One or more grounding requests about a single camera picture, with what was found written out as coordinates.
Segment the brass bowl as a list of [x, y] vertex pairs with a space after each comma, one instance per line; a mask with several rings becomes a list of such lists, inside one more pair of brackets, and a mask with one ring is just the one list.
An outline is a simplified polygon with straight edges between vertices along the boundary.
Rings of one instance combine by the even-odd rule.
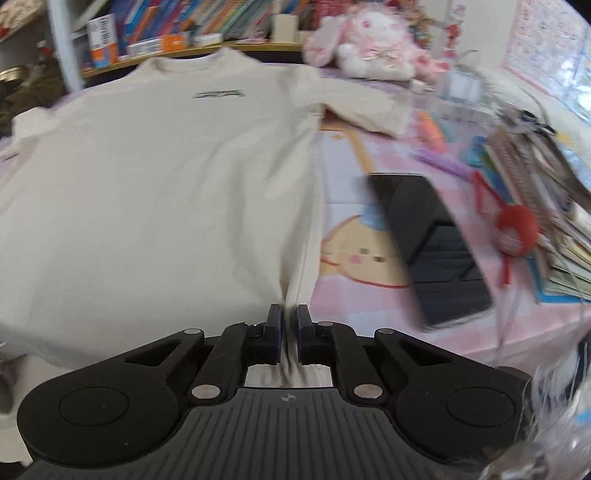
[[30, 70], [27, 66], [19, 65], [0, 72], [0, 81], [10, 85], [20, 85], [28, 79]]

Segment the alphabet wall poster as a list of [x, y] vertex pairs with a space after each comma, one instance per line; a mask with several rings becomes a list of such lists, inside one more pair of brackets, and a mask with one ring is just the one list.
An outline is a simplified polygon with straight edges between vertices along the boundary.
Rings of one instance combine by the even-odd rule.
[[590, 24], [568, 2], [518, 2], [504, 66], [590, 121]]

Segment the flat white orange box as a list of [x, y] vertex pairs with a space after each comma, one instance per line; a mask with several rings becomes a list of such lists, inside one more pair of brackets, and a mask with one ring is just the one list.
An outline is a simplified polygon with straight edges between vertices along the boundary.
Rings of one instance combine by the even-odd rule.
[[178, 52], [188, 47], [189, 40], [188, 32], [141, 40], [127, 46], [127, 56], [129, 58], [139, 58], [160, 53]]

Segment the pink white plush bunny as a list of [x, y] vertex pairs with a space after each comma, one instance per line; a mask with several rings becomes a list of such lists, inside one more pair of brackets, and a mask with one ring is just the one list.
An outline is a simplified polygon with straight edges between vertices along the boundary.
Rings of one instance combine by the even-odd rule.
[[328, 16], [304, 41], [304, 62], [318, 68], [335, 63], [349, 78], [378, 81], [417, 79], [435, 85], [452, 69], [414, 41], [410, 23], [379, 3], [349, 7], [344, 15]]

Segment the row of colourful books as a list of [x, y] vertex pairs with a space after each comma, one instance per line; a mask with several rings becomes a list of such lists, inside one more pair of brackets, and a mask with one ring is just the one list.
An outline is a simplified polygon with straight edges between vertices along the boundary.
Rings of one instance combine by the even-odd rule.
[[271, 41], [273, 15], [298, 17], [297, 42], [318, 29], [322, 19], [346, 13], [349, 1], [322, 0], [192, 0], [112, 1], [119, 51], [127, 46], [167, 34], [188, 32], [189, 43], [204, 43], [211, 35], [229, 42]]

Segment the brown velvet cloth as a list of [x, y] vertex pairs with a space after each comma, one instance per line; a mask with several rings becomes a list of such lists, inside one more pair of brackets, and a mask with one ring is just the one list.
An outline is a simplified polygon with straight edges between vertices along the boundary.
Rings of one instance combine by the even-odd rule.
[[35, 107], [51, 107], [66, 93], [61, 73], [48, 70], [30, 86], [10, 87], [1, 83], [1, 137], [9, 137], [14, 118]]

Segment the stack of notebooks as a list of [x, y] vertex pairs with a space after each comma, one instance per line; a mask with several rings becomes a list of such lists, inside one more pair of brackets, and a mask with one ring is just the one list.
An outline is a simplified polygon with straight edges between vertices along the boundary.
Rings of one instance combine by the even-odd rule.
[[500, 197], [527, 207], [539, 234], [526, 254], [539, 301], [590, 300], [590, 190], [533, 113], [506, 107], [484, 142], [484, 175]]

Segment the black smartphone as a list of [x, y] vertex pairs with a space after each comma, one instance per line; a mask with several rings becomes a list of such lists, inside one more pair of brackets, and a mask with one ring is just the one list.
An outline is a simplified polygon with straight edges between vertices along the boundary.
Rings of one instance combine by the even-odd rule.
[[398, 247], [426, 330], [476, 319], [493, 296], [432, 183], [417, 174], [372, 174], [370, 190]]

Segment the tall white orange box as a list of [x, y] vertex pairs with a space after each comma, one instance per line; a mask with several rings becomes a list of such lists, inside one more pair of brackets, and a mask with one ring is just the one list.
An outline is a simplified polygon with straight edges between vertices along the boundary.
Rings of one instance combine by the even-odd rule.
[[113, 14], [104, 15], [87, 23], [90, 58], [95, 68], [105, 68], [118, 60], [118, 39]]

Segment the beige pen holder box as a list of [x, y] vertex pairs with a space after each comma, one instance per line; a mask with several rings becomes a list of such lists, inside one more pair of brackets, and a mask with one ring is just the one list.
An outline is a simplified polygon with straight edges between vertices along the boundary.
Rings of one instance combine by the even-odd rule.
[[297, 42], [298, 17], [290, 14], [273, 15], [271, 41], [274, 43]]

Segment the white wooden bookshelf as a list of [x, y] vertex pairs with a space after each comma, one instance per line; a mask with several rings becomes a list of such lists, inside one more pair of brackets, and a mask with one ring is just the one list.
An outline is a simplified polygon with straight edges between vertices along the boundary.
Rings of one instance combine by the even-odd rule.
[[4, 1], [1, 38], [39, 20], [44, 56], [59, 62], [67, 88], [151, 57], [200, 57], [228, 47], [257, 56], [297, 54], [311, 33], [314, 1]]

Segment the orange marker pen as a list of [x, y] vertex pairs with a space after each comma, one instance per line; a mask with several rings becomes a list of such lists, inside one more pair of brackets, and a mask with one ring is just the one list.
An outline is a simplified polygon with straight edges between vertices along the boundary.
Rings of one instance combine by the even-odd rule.
[[419, 137], [431, 150], [440, 154], [447, 152], [445, 136], [429, 113], [425, 111], [417, 113], [417, 131]]

